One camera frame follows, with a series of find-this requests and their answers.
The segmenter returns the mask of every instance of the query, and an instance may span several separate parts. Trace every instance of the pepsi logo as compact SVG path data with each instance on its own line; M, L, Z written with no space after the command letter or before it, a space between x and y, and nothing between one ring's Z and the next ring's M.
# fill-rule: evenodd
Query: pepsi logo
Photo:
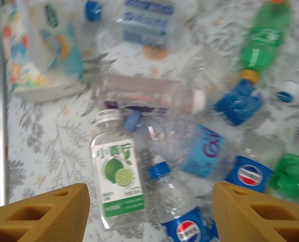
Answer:
M253 165L242 165L237 172L238 179L245 185L258 186L262 181L262 172Z
M181 242L198 242L201 238L200 228L189 220L185 220L177 226L176 234Z

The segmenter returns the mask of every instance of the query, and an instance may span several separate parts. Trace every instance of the sprite bottle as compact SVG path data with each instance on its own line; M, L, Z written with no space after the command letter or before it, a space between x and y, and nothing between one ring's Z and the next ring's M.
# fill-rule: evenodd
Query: sprite bottle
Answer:
M299 156L285 153L270 180L266 193L299 203Z
M274 62L290 19L288 0L268 0L263 3L241 50L241 79L257 83L260 72Z

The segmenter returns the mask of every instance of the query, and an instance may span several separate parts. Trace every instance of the yellow bottle cap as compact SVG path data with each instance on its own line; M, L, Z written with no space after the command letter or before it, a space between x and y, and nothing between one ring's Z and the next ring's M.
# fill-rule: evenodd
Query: yellow bottle cap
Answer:
M247 79L251 84L256 85L259 79L259 74L254 70L244 69L240 73L240 79Z

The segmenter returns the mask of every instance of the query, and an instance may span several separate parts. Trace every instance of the green label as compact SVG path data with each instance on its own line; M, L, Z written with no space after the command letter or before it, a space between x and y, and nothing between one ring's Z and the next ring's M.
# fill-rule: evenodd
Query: green label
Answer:
M130 213L145 207L144 196L139 195L103 204L104 216L112 217Z
M132 139L92 148L105 217L144 208L144 196Z
M283 32L272 28L254 28L250 31L248 39L279 47L283 42Z
M52 4L46 4L44 10L47 24L51 28L56 28L58 26L58 17L55 8L52 6Z

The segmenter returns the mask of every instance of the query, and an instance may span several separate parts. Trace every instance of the bottle label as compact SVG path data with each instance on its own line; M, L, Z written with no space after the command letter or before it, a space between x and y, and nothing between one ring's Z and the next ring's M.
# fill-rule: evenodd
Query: bottle label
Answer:
M167 223L162 223L170 241L173 242L208 242L211 232L197 207L184 216Z
M215 111L221 113L233 126L238 126L251 118L264 104L260 91L246 79L241 81L215 105Z
M246 157L238 156L234 168L225 181L263 193L270 182L272 173L273 171L264 165Z
M145 105L140 102L122 102L122 101L105 101L107 108L119 108L123 109L123 113L129 114L127 110L136 110L142 112L143 116L151 115L166 115L169 111L167 106L158 106L158 105Z
M152 1L126 0L121 21L124 40L165 48L174 7Z
M283 32L273 28L254 28L247 39L279 47L283 43Z
M92 148L104 216L112 217L144 208L144 195L132 139Z
M196 134L198 138L193 143L182 171L208 177L219 160L224 137L202 125L197 126Z

